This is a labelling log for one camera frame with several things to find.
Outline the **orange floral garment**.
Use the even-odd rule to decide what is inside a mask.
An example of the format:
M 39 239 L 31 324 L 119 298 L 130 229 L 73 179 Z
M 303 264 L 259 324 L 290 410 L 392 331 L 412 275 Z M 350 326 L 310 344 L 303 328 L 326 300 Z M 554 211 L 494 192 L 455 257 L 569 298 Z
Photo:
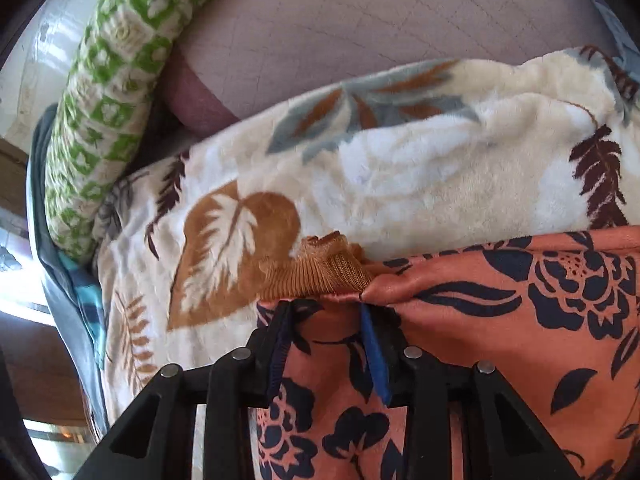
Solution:
M 487 360 L 582 479 L 639 473 L 639 231 L 523 236 L 363 260 L 340 233 L 265 268 L 267 324 L 291 303 L 280 386 L 257 418 L 263 479 L 396 479 L 407 412 L 370 321 L 398 348 L 450 365 Z

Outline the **blue grey towel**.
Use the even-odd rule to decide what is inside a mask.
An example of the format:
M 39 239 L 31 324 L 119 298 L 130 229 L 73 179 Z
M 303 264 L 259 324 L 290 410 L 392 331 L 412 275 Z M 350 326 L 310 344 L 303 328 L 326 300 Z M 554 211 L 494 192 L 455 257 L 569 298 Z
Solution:
M 52 136 L 56 106 L 48 106 L 32 133 L 26 174 L 26 207 L 29 244 L 41 270 L 41 283 L 49 311 L 62 341 L 70 354 L 82 392 L 88 401 L 90 420 L 103 436 L 110 428 L 107 418 L 102 370 L 96 365 L 91 340 L 82 324 L 75 295 L 47 227 L 44 211 L 44 174 L 46 154 Z

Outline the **teal striped cloth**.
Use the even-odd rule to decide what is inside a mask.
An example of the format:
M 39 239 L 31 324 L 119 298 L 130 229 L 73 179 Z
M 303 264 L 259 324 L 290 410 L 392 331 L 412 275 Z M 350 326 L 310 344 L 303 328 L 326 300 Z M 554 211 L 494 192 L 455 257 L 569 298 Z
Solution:
M 84 266 L 67 257 L 64 252 L 59 252 L 58 258 L 70 279 L 75 304 L 91 340 L 96 365 L 102 370 L 105 359 L 106 323 L 101 287 Z

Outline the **cream leaf-pattern blanket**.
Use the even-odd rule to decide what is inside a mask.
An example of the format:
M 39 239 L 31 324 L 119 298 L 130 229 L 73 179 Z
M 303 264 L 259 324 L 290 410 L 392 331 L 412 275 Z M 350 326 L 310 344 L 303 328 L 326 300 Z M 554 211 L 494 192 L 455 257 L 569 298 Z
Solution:
M 639 220 L 639 79 L 594 47 L 414 63 L 296 96 L 112 189 L 94 267 L 117 418 L 256 323 L 262 265 L 344 234 L 374 260 Z

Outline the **light blue pillow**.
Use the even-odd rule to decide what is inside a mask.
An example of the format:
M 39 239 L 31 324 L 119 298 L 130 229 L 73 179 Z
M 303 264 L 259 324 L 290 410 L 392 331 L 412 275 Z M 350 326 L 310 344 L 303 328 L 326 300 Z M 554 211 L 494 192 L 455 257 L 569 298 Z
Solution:
M 614 38 L 617 55 L 614 61 L 635 81 L 639 81 L 639 48 L 631 39 L 628 30 L 605 2 L 591 0 L 605 22 L 605 26 Z

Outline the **green white patterned pillow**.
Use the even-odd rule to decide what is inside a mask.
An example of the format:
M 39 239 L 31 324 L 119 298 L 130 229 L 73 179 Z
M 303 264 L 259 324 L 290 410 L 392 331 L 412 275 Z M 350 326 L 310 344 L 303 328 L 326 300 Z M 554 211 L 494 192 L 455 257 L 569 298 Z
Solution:
M 44 175 L 53 243 L 85 263 L 94 220 L 137 154 L 175 41 L 207 0 L 99 0 L 58 102 Z

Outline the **pink quilted mattress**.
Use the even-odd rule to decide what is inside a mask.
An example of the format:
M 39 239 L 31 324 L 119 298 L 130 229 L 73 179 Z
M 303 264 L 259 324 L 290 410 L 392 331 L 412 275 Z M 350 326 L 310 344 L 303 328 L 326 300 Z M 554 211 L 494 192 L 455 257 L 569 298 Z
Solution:
M 209 136 L 315 88 L 430 58 L 520 64 L 616 45 L 591 0 L 210 0 L 179 38 L 158 94 Z

